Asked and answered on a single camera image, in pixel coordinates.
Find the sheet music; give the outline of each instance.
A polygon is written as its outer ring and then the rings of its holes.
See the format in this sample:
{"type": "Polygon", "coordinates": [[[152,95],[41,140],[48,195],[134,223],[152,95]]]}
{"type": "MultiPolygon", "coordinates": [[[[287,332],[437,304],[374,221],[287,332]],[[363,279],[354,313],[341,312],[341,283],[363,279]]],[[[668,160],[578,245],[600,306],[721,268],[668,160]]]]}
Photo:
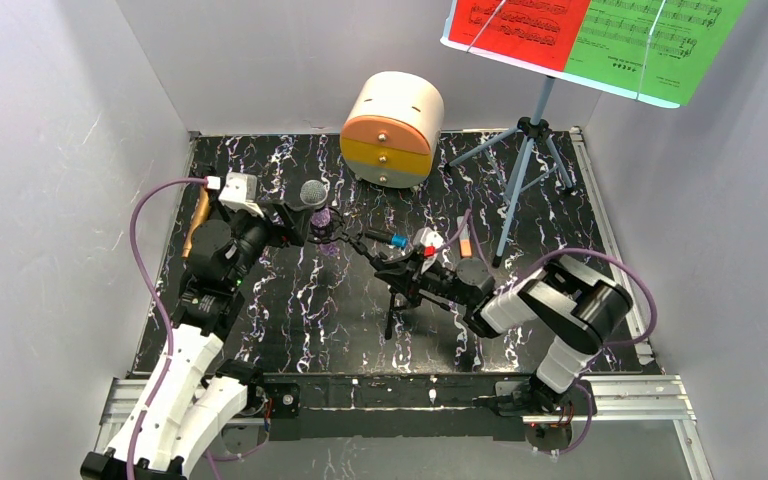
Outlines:
{"type": "Polygon", "coordinates": [[[500,1],[455,0],[444,43],[461,48],[475,40],[479,55],[615,94],[681,105],[690,101],[748,3],[508,0],[493,17],[500,1]]]}

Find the microphone head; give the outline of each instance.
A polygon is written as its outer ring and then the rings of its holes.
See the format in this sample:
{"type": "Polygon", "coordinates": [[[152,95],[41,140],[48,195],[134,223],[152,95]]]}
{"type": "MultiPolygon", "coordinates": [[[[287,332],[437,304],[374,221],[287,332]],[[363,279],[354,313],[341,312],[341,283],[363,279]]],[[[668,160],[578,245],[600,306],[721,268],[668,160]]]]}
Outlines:
{"type": "Polygon", "coordinates": [[[308,207],[324,207],[327,197],[328,186],[319,180],[306,181],[299,192],[299,198],[308,207]]]}

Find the white wall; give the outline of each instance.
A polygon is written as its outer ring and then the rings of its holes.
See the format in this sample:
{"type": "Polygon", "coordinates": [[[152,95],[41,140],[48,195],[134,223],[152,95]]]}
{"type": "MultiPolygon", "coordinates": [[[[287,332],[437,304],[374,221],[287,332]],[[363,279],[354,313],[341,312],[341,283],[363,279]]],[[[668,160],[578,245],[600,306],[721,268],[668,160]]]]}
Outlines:
{"type": "Polygon", "coordinates": [[[768,0],[750,2],[689,106],[604,95],[585,138],[716,478],[768,478],[768,0]]]}
{"type": "MultiPolygon", "coordinates": [[[[189,130],[338,132],[363,82],[402,70],[434,84],[447,129],[531,115],[538,74],[440,44],[451,0],[118,0],[189,130]]],[[[598,92],[557,84],[546,118],[584,125],[598,92]]]]}
{"type": "MultiPolygon", "coordinates": [[[[149,303],[130,211],[187,140],[113,0],[0,2],[0,479],[78,478],[149,303]]],[[[175,201],[143,217],[152,271],[175,201]]]]}

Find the music stand tripod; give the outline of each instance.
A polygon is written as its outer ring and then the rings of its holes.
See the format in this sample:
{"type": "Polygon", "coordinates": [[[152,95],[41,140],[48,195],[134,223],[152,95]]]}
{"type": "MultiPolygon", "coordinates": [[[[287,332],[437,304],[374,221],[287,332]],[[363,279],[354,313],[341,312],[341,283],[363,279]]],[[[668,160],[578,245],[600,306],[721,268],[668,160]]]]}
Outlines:
{"type": "Polygon", "coordinates": [[[456,167],[467,159],[484,152],[485,156],[490,161],[490,164],[493,166],[493,171],[499,178],[499,182],[504,183],[502,171],[499,169],[496,159],[490,154],[490,147],[518,131],[525,133],[525,138],[522,139],[522,144],[517,153],[514,169],[505,186],[504,200],[505,203],[508,204],[508,208],[505,210],[505,225],[502,227],[502,236],[499,238],[499,245],[496,247],[496,254],[493,256],[493,267],[498,267],[502,263],[502,254],[505,253],[505,245],[508,243],[508,234],[511,231],[511,225],[513,223],[520,193],[533,187],[556,170],[564,183],[564,192],[570,193],[575,189],[572,180],[569,178],[567,169],[564,166],[563,160],[561,160],[561,155],[558,153],[558,148],[555,147],[555,142],[552,141],[552,130],[549,128],[549,122],[543,120],[543,110],[546,109],[546,103],[549,102],[549,95],[552,93],[552,86],[554,83],[554,77],[546,77],[546,81],[543,83],[543,91],[540,93],[540,99],[537,101],[537,108],[534,110],[534,115],[531,118],[520,118],[517,122],[517,126],[509,128],[505,132],[496,135],[443,166],[446,172],[451,172],[451,167],[456,167]],[[523,187],[522,182],[525,180],[525,172],[528,170],[528,163],[531,160],[532,151],[537,141],[542,141],[549,147],[549,152],[552,154],[554,165],[538,178],[532,180],[528,185],[523,187]]]}

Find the red sheet music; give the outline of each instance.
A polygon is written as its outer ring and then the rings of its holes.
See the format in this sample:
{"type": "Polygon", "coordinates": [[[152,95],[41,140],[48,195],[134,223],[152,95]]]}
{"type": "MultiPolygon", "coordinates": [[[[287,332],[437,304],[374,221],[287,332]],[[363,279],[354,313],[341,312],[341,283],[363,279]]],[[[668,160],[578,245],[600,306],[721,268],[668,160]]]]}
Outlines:
{"type": "MultiPolygon", "coordinates": [[[[449,40],[469,45],[501,0],[459,0],[449,40]]],[[[508,0],[473,47],[563,71],[590,0],[508,0]]]]}

